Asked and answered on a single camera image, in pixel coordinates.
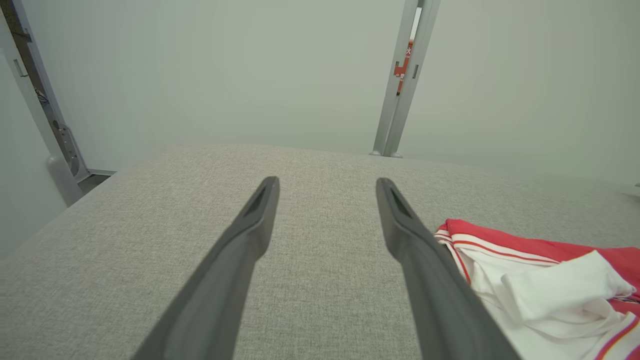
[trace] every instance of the clothing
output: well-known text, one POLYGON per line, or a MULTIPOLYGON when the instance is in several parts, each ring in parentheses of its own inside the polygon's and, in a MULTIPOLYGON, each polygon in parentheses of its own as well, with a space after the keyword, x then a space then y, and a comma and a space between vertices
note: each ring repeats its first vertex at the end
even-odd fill
POLYGON ((640 357, 640 249, 447 220, 435 234, 522 359, 640 357))

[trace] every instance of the metal door frame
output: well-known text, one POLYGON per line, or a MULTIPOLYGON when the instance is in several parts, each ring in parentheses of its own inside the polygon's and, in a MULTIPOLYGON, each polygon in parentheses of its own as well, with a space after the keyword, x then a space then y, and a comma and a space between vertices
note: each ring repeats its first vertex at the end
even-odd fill
POLYGON ((49 113, 49 116, 47 116, 47 120, 51 122, 56 121, 58 123, 56 127, 60 131, 60 134, 65 142, 65 149, 62 149, 62 151, 68 152, 72 157, 72 171, 75 172, 74 178, 76 179, 76 182, 79 183, 80 181, 89 177, 91 174, 86 167, 86 163, 84 162, 84 158, 82 157, 76 140, 73 137, 70 126, 67 125, 67 122, 62 115, 62 111, 60 110, 58 100, 56 99, 53 87, 51 86, 51 82, 49 81, 49 77, 47 75, 47 71, 45 70, 44 62, 42 61, 42 57, 40 56, 40 51, 38 51, 36 39, 33 36, 33 32, 31 31, 31 25, 29 24, 29 19, 27 19, 27 13, 25 12, 24 6, 22 5, 22 0, 12 1, 13 6, 15 7, 15 12, 18 15, 20 25, 22 26, 22 30, 31 37, 31 41, 27 44, 27 47, 29 48, 29 52, 31 53, 33 63, 36 66, 36 71, 38 72, 38 76, 40 77, 40 80, 42 82, 42 86, 44 87, 43 90, 47 95, 47 98, 49 99, 48 106, 51 107, 51 112, 49 113))
POLYGON ((396 50, 394 51, 385 100, 382 105, 380 122, 378 123, 378 132, 370 155, 402 158, 397 149, 409 109, 411 108, 415 87, 422 72, 424 57, 429 47, 429 40, 431 39, 439 6, 440 0, 406 0, 404 2, 396 50), (406 68, 402 91, 400 91, 400 95, 397 95, 400 78, 395 77, 394 72, 396 66, 404 64, 406 46, 409 44, 415 11, 418 6, 422 8, 422 12, 420 13, 415 39, 413 40, 412 55, 406 68))
POLYGON ((80 187, 78 187, 67 162, 62 156, 62 150, 51 131, 49 121, 45 116, 42 106, 40 105, 38 96, 33 90, 31 79, 26 75, 22 57, 15 46, 15 42, 11 36, 9 26, 4 19, 4 13, 2 10, 0 10, 0 15, 2 15, 2 19, 0 20, 0 49, 2 49, 2 51, 0 52, 0 55, 4 56, 9 64, 13 62, 13 66, 9 65, 13 73, 13 77, 15 78, 18 89, 20 89, 20 93, 22 93, 27 107, 29 108, 29 112, 31 113, 31 117, 33 118, 36 128, 49 151, 49 157, 42 159, 42 166, 47 167, 47 170, 58 188, 62 199, 65 201, 67 206, 71 206, 82 197, 82 191, 80 190, 80 187))

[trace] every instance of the gray fabric surface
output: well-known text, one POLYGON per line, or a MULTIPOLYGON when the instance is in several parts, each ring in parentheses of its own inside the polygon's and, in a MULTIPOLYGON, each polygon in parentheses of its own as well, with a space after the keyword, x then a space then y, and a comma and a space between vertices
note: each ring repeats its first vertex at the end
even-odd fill
POLYGON ((117 173, 47 225, 5 275, 7 358, 126 358, 260 181, 280 177, 237 359, 420 356, 374 192, 393 179, 425 225, 638 246, 640 197, 578 179, 254 145, 174 147, 117 173))

